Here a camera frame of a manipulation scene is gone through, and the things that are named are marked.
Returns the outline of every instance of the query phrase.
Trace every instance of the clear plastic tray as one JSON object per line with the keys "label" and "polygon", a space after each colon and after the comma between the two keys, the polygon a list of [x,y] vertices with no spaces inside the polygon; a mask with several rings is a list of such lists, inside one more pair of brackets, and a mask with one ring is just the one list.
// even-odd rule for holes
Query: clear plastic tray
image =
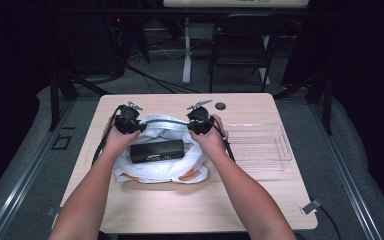
{"label": "clear plastic tray", "polygon": [[245,171],[283,171],[292,152],[283,126],[224,124],[236,163]]}

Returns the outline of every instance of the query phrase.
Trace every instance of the person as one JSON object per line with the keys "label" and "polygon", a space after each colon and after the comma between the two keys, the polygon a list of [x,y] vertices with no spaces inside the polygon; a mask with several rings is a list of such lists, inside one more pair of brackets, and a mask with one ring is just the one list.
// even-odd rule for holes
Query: person
{"label": "person", "polygon": [[[219,116],[216,125],[227,136]],[[140,134],[122,134],[112,127],[107,142],[89,172],[69,196],[49,239],[93,239],[99,234],[113,165],[117,157]],[[217,169],[230,201],[251,239],[296,239],[270,194],[244,172],[226,153],[220,133],[212,128],[205,135],[190,132]]]}

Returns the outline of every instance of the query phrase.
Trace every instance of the black chair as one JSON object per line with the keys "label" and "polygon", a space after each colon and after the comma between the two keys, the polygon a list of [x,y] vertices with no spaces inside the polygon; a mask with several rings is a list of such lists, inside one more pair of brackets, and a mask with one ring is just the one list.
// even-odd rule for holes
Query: black chair
{"label": "black chair", "polygon": [[[264,92],[274,43],[282,31],[282,21],[275,16],[231,14],[218,19],[213,29],[208,68],[210,74],[209,92],[212,92],[213,84],[223,84],[213,82],[214,66],[253,68],[251,74],[258,68],[265,68],[266,73],[261,83],[261,92]],[[265,37],[269,38],[267,45],[264,44]]]}

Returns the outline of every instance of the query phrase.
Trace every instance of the black box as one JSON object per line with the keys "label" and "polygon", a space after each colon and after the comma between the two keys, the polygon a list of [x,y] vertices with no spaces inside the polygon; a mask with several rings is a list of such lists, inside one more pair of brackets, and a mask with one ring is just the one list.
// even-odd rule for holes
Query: black box
{"label": "black box", "polygon": [[185,149],[181,139],[130,146],[130,158],[134,164],[183,158],[184,156]]}

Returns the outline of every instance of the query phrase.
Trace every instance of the desk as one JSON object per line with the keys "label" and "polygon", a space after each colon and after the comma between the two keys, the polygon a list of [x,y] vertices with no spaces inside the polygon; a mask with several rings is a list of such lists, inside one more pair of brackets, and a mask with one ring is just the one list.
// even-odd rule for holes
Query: desk
{"label": "desk", "polygon": [[[293,8],[304,9],[309,0],[164,0],[164,6],[170,8]],[[183,84],[190,84],[192,57],[190,51],[190,24],[185,19],[185,65],[183,68]],[[260,76],[266,69],[260,68]]]}
{"label": "desk", "polygon": [[[166,94],[106,95],[96,109],[61,206],[90,169],[108,118],[120,104],[132,101],[142,107],[139,119],[151,113],[164,113],[187,120],[187,107],[202,100],[210,113],[218,114],[224,124],[282,124],[271,95],[254,94]],[[227,108],[219,111],[215,103]],[[250,173],[273,196],[293,229],[317,226],[314,213],[302,214],[300,207],[310,202],[295,158],[284,171]],[[101,230],[107,233],[203,233],[245,231],[237,217],[220,176],[210,161],[205,163],[209,178],[198,184],[116,183],[111,180],[108,203]]]}

